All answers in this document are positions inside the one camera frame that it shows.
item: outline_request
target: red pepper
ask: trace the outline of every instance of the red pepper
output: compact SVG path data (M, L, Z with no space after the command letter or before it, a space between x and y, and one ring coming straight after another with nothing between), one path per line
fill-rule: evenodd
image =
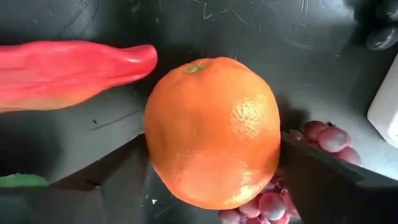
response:
M84 41L0 46L0 112L54 110L144 78L156 66L151 45L116 49Z

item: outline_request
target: scratched surface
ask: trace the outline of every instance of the scratched surface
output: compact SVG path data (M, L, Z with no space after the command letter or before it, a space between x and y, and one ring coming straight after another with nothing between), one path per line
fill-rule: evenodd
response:
M3 145L19 152L2 152L0 164L9 172L32 170L51 180L68 175L142 132L145 96L167 71L196 58L223 55L241 61L270 84L284 129L298 128L306 119L331 121L352 135L365 167L398 179L398 150L366 120L397 53L396 48L371 52L363 45L375 26L375 2L0 1L1 45L44 39L117 47L149 43L160 58L144 81L106 91L79 106L0 115ZM23 165L4 159L10 155ZM135 212L133 223L139 224L218 223L216 212L172 197L151 169Z

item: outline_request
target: citrus fruit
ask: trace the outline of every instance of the citrus fruit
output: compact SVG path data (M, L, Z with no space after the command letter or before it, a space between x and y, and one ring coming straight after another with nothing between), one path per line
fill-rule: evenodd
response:
M166 74L150 94L144 127L156 173L197 207L249 202L278 165L275 97L261 77L230 58L199 59Z

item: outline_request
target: bunch of grapes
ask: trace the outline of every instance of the bunch of grapes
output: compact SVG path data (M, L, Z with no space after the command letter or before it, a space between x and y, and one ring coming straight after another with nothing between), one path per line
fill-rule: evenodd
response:
M335 158L361 166L361 158L353 149L348 133L331 123L309 121L303 133L290 130L297 141L303 141ZM288 224L291 217L299 217L284 180L276 173L265 189L250 202L232 210L220 210L222 224Z

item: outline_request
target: dark countertop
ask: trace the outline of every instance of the dark countertop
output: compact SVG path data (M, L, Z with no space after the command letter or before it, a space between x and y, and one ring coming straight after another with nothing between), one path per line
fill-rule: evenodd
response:
M375 1L357 2L0 2L2 45L43 39L84 39L117 47L154 44L160 60L145 80L106 91L76 107L2 114L1 132L7 130L2 135L32 141L34 147L26 150L49 155L52 161L37 162L35 172L57 180L71 172L63 161L65 157L73 159L68 150L105 153L142 132L145 97L167 71L196 58L224 55L238 59L270 84L283 129L298 128L308 119L331 121L352 135L365 167L398 179L398 149L388 145L366 119L397 48L372 52L364 47L366 34L377 26ZM141 113L127 116L135 110ZM109 125L93 131L92 119ZM32 133L32 127L38 131ZM138 223L217 223L215 212L173 198L154 172L147 177L145 195Z

